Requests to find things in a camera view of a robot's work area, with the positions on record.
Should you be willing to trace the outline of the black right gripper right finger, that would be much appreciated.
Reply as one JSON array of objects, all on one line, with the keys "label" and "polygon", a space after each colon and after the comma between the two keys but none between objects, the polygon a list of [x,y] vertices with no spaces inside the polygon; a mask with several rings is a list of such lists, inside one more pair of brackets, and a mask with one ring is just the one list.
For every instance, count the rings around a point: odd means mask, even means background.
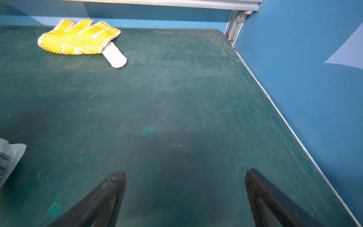
[{"label": "black right gripper right finger", "polygon": [[257,227],[323,227],[287,197],[257,169],[244,179],[252,216]]}]

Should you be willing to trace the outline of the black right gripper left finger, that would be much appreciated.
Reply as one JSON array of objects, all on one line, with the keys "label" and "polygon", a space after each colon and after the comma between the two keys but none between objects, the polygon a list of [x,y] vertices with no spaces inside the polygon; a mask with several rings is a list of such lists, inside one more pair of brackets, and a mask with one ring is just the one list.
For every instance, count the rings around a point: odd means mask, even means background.
[{"label": "black right gripper left finger", "polygon": [[127,185],[124,171],[109,175],[49,227],[114,227]]}]

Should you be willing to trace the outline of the white purple oats bag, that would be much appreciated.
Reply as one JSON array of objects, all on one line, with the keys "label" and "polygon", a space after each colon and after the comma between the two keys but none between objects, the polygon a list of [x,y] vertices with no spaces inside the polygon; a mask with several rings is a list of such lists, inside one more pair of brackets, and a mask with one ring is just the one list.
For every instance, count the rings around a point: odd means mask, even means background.
[{"label": "white purple oats bag", "polygon": [[20,159],[26,151],[25,144],[9,144],[5,139],[1,138],[1,184],[4,185]]}]

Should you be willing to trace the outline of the yellow dotted work glove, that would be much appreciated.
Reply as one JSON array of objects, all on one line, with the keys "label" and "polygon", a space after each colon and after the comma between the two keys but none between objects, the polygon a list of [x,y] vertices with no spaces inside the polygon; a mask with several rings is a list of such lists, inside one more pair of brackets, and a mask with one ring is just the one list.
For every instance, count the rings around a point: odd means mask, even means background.
[{"label": "yellow dotted work glove", "polygon": [[112,42],[120,34],[119,29],[104,21],[95,24],[91,19],[82,19],[79,22],[62,19],[51,31],[42,34],[37,44],[55,54],[102,54],[117,69],[127,63],[127,58]]}]

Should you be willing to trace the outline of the aluminium frame post right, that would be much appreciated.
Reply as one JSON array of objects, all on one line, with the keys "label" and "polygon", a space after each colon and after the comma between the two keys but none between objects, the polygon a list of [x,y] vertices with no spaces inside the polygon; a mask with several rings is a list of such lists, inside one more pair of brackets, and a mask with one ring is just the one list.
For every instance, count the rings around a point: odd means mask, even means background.
[{"label": "aluminium frame post right", "polygon": [[253,11],[232,10],[227,28],[224,33],[232,46],[235,45],[235,42],[247,17],[252,14]]}]

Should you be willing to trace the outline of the aluminium frame rail back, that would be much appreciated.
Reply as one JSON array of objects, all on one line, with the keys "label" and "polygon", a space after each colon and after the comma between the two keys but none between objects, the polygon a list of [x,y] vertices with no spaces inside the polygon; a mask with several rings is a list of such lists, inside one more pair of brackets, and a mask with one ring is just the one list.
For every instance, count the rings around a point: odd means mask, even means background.
[{"label": "aluminium frame rail back", "polygon": [[258,11],[263,0],[73,0],[73,2],[94,2],[112,4],[133,4],[133,5],[152,5],[168,7],[185,7],[201,9],[224,9],[224,10],[244,10]]}]

